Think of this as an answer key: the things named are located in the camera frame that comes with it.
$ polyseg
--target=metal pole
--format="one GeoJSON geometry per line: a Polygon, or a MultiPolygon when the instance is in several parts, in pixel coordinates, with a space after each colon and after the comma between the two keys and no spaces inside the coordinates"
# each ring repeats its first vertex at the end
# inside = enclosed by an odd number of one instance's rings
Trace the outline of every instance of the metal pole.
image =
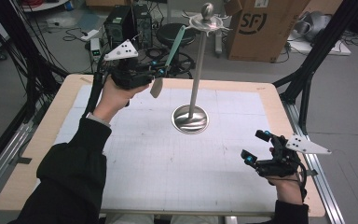
{"type": "Polygon", "coordinates": [[[205,43],[206,43],[206,32],[201,32],[199,55],[197,56],[197,61],[196,61],[196,64],[197,64],[196,65],[196,76],[194,77],[194,81],[193,81],[193,90],[191,92],[190,108],[188,111],[188,117],[190,119],[193,118],[194,107],[196,105],[196,100],[197,100],[197,92],[199,91],[203,55],[205,52],[205,43]]]}

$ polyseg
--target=table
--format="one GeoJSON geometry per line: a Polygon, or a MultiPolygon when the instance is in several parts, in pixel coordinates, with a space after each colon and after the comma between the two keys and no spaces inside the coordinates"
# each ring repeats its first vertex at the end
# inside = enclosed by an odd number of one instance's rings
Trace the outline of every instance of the table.
{"type": "MultiPolygon", "coordinates": [[[[63,82],[60,91],[51,104],[46,116],[44,116],[40,123],[32,141],[22,155],[26,158],[32,158],[32,161],[30,164],[17,164],[0,194],[0,210],[22,209],[26,199],[34,190],[36,182],[35,171],[38,164],[53,145],[78,91],[83,85],[89,85],[91,82],[92,76],[86,75],[71,75],[63,82]]],[[[186,90],[191,89],[191,87],[192,80],[175,78],[164,80],[164,88],[167,89],[186,90]]],[[[258,93],[268,118],[270,130],[273,133],[283,134],[285,136],[290,136],[293,132],[282,107],[279,95],[272,84],[202,80],[200,82],[200,90],[245,91],[258,93]]],[[[324,216],[324,207],[311,179],[307,184],[307,190],[308,196],[306,198],[306,203],[310,206],[310,216],[324,216]]],[[[254,214],[255,213],[229,213],[219,215],[236,216],[254,214]]],[[[260,211],[259,214],[265,214],[265,211],[260,211]]]]}

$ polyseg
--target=white triangular marker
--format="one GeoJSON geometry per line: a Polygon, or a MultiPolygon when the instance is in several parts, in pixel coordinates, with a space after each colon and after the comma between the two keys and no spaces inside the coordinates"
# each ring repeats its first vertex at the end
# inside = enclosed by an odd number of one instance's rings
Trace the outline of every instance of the white triangular marker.
{"type": "Polygon", "coordinates": [[[124,41],[117,48],[113,49],[109,53],[105,54],[105,61],[113,61],[126,58],[138,57],[138,51],[135,49],[130,40],[124,41]]]}

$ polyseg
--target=floor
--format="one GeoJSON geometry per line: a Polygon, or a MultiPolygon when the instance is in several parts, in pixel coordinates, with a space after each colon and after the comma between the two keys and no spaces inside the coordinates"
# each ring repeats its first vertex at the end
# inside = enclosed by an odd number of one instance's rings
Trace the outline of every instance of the floor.
{"type": "MultiPolygon", "coordinates": [[[[42,21],[49,13],[56,12],[57,9],[36,15],[42,21]]],[[[82,7],[70,14],[81,21],[90,12],[82,7]]],[[[106,12],[94,11],[91,14],[98,15],[98,20],[93,25],[94,28],[99,28],[106,12]]],[[[90,72],[90,57],[84,43],[64,41],[67,33],[63,29],[50,30],[43,35],[50,51],[68,71],[90,72]]],[[[348,48],[350,56],[328,56],[314,76],[310,92],[308,132],[310,140],[333,151],[330,156],[319,156],[319,160],[345,222],[358,223],[358,47],[350,45],[348,48]]],[[[183,49],[193,58],[196,58],[197,50],[197,43],[183,49]]],[[[201,78],[274,82],[296,71],[306,57],[294,50],[289,55],[290,58],[284,63],[229,61],[225,51],[220,57],[216,57],[213,53],[213,38],[210,37],[201,78]]],[[[286,57],[283,54],[278,61],[284,61],[286,57]]],[[[24,102],[25,91],[11,60],[0,61],[0,135],[24,102]]],[[[1,177],[0,190],[12,169],[9,166],[1,177]]],[[[17,214],[0,211],[0,223],[7,223],[17,214]]],[[[240,223],[249,220],[241,217],[240,223]]],[[[319,217],[311,218],[310,223],[330,222],[328,217],[319,217]]]]}

